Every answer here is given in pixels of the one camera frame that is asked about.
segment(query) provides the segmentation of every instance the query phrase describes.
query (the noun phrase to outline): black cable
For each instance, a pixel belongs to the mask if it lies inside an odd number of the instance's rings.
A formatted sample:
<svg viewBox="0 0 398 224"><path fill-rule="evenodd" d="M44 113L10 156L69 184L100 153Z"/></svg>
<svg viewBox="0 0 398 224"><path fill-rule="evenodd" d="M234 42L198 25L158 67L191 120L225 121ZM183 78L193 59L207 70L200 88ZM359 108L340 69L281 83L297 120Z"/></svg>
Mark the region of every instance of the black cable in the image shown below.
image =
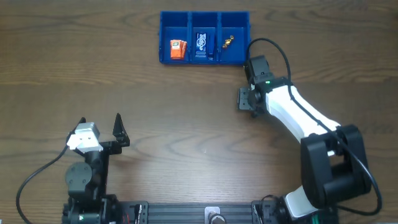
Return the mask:
<svg viewBox="0 0 398 224"><path fill-rule="evenodd" d="M333 136L333 138L336 139L336 141L338 142L338 144L340 144L340 146L343 148L343 150L345 152L347 152L362 168L362 170L366 173L366 175L369 177L372 186L374 187L374 191L376 193L377 196L377 207L375 210L371 211L371 212L364 212L364 211L360 211L360 210L355 210L352 208L348 208L348 207L344 207L342 205L337 205L336 207L348 212L352 212L358 215L366 215L366 216L370 216L370 215L375 215L377 213L380 212L381 208L382 208L382 196L381 196L381 192L379 190L379 186L377 185L377 182L375 180L375 178L373 177L373 175L370 173L370 171L366 168L366 166L355 156L355 154L348 148L347 144L344 143L343 140L341 140L337 134L335 132L333 132L330 128L328 128L325 124L323 124L320 120L318 120L316 117L314 117L314 115L312 115L310 112L308 112L293 96L292 93L292 74L290 71L290 65L289 65L289 61L287 60L286 54L285 52L282 50L281 47L279 47L279 45L277 43L275 43L274 41L268 39L268 38L257 38L254 39L250 42L250 44L248 45L248 49L246 50L246 60L249 59L249 53L250 53L250 46L252 46L252 44L254 44L257 41L266 41L268 43L271 43L273 46L275 46L279 52L282 54L285 63L286 63L286 68L287 68L287 79L289 81L288 83L288 91L289 91L289 96L290 99L302 110L304 111L304 113L306 113L311 119L313 119L315 122L317 122L317 124L321 127L323 127L329 134L331 134Z"/></svg>
<svg viewBox="0 0 398 224"><path fill-rule="evenodd" d="M33 178L35 177L38 173L42 172L45 168L51 166L54 162L57 162L63 155L64 153L67 151L68 146L65 146L62 150L62 152L57 156L57 158L53 159L51 162L49 162L48 164L42 166L41 168L39 168L37 171L35 171L33 174L31 174L28 178L26 178L26 180L21 184L21 186L19 187L18 193L17 193L17 198L16 198L16 205L17 205L17 210L19 215L21 216L21 218L27 223L27 224L32 224L24 215L24 212L21 209L21 205L19 203L19 198L21 197L21 193L22 190L24 189L25 185Z"/></svg>

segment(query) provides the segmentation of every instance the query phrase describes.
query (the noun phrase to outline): wood grain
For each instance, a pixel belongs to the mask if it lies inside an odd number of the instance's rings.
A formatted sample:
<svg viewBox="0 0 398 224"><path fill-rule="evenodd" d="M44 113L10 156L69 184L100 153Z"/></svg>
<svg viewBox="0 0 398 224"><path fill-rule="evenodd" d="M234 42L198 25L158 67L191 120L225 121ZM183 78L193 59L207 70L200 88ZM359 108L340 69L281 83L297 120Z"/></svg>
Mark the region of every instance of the wood grain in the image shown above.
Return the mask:
<svg viewBox="0 0 398 224"><path fill-rule="evenodd" d="M22 181L57 156L85 116L102 139L122 114L131 147L113 156L108 192L149 202L248 202L300 183L299 145L274 118L236 111L240 67L165 66L158 59L161 10L248 10L253 38L285 50L304 98L327 117L357 125L384 196L374 217L398 220L397 1L1 1L0 219L22 223ZM283 58L256 44L277 76ZM34 223L60 223L67 152L24 189ZM344 203L373 209L373 193Z"/></svg>

